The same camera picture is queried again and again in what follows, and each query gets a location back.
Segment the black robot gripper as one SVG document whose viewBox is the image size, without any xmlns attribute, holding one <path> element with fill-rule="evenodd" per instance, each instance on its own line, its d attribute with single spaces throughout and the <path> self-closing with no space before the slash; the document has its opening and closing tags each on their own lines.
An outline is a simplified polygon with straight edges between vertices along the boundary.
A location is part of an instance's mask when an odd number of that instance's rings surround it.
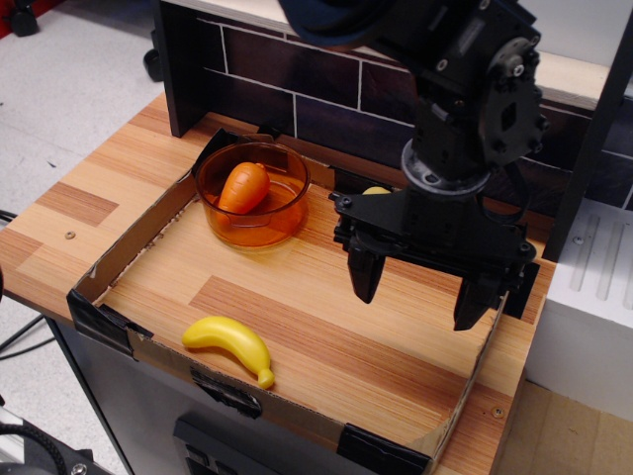
<svg viewBox="0 0 633 475">
<path fill-rule="evenodd" d="M 370 304 L 388 258 L 461 278 L 454 331 L 470 330 L 503 295 L 517 291 L 536 256 L 520 224 L 524 214 L 487 210 L 480 192 L 491 173 L 447 180 L 408 142 L 402 153 L 407 187 L 389 195 L 333 193 L 335 241 L 348 254 L 355 295 Z"/>
</svg>

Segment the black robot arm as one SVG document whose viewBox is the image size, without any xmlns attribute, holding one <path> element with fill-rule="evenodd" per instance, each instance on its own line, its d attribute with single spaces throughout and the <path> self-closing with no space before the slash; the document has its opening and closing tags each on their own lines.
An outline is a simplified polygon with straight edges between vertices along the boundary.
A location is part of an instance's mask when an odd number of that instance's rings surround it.
<svg viewBox="0 0 633 475">
<path fill-rule="evenodd" d="M 515 1 L 285 1 L 303 40 L 370 48 L 404 65 L 416 90 L 401 191 L 336 194 L 334 238 L 354 292 L 376 293 L 388 258 L 457 276 L 454 327 L 466 331 L 516 291 L 535 258 L 521 221 L 530 192 L 517 161 L 548 120 L 535 82 L 534 17 Z"/>
</svg>

